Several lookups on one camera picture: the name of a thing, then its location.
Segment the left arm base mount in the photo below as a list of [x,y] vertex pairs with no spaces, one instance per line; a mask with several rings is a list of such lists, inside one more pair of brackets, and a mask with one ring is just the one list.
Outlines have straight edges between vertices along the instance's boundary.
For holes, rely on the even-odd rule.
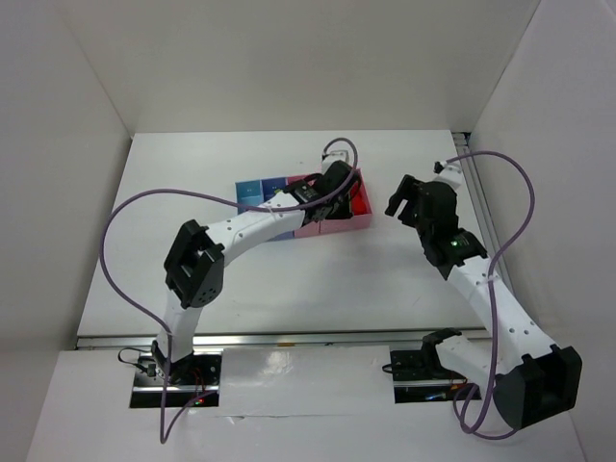
[[[150,352],[129,346],[118,352],[117,360],[135,370],[129,407],[158,408],[165,375]],[[191,399],[193,407],[218,407],[221,365],[221,350],[198,352],[188,370],[169,381],[167,407],[181,408]]]

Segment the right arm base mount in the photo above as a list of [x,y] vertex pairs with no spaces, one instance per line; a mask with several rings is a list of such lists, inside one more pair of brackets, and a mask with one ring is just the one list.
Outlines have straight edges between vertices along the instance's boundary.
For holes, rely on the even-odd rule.
[[458,372],[445,369],[436,346],[461,332],[445,328],[425,335],[419,349],[392,350],[390,362],[381,370],[391,376],[396,404],[452,401],[465,398],[472,383]]

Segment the round red lego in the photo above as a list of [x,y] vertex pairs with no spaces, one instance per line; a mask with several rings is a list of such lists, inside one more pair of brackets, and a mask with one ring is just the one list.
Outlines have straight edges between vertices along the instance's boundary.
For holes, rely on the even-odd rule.
[[363,216],[370,213],[369,200],[363,186],[356,185],[350,192],[350,210],[354,216]]

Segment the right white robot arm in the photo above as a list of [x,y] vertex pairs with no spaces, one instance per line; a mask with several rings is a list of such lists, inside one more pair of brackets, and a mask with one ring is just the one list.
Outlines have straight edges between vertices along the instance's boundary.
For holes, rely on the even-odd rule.
[[486,249],[460,227],[457,194],[450,181],[402,178],[386,215],[419,236],[427,261],[468,301],[495,340],[491,354],[454,328],[423,337],[421,364],[434,375],[456,372],[492,398],[514,430],[542,422],[575,406],[582,361],[560,347],[526,313],[500,277],[489,271]]

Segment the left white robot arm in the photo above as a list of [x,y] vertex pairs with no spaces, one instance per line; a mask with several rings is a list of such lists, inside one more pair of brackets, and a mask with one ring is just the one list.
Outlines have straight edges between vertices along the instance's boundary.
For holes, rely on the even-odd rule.
[[251,248],[350,205],[359,172],[342,160],[326,172],[286,185],[256,211],[245,211],[209,226],[192,219],[179,229],[165,259],[165,326],[152,344],[158,366],[171,381],[191,367],[193,336],[203,307],[222,292],[224,271]]

